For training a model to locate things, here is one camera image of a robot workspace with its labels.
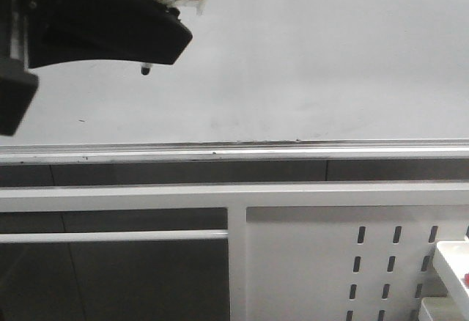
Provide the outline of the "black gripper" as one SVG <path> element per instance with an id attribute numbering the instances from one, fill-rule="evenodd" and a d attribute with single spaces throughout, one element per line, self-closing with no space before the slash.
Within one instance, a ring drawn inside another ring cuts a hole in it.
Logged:
<path id="1" fill-rule="evenodd" d="M 174 64 L 192 40 L 179 10 L 152 0 L 1 0 L 1 135 L 37 92 L 30 68 L 83 60 Z"/>

